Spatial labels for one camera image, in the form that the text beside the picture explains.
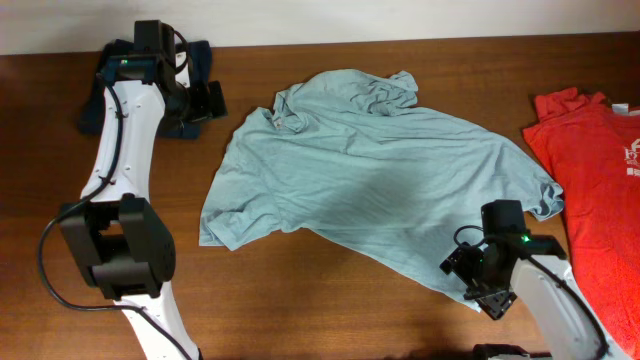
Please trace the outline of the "light blue t-shirt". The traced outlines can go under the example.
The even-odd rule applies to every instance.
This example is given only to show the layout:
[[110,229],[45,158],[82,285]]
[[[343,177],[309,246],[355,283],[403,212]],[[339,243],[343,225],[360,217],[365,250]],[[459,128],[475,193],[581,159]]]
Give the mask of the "light blue t-shirt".
[[509,139],[421,107],[408,72],[327,71],[275,95],[233,133],[200,215],[199,242],[231,250],[306,228],[463,301],[441,262],[481,207],[517,200],[538,220],[562,187]]

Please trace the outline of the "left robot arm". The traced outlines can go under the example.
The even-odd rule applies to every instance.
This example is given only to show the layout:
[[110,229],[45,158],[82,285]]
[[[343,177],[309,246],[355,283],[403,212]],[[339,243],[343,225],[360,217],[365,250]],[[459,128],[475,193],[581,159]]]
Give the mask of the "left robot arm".
[[221,85],[209,78],[211,48],[188,43],[160,20],[139,20],[124,54],[110,55],[96,80],[103,122],[91,176],[58,226],[85,283],[120,311],[149,359],[199,359],[174,298],[173,237],[150,203],[150,171],[158,135],[195,138],[199,126],[226,116]]

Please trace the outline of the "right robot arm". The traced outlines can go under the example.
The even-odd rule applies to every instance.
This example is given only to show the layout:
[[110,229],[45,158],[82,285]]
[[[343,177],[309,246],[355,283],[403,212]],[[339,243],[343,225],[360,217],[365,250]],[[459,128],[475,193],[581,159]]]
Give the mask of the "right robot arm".
[[552,359],[626,359],[628,355],[605,329],[582,294],[568,255],[550,235],[526,227],[521,202],[495,200],[481,207],[482,239],[458,240],[441,263],[466,286],[464,298],[491,319],[501,319],[514,301],[529,309]]

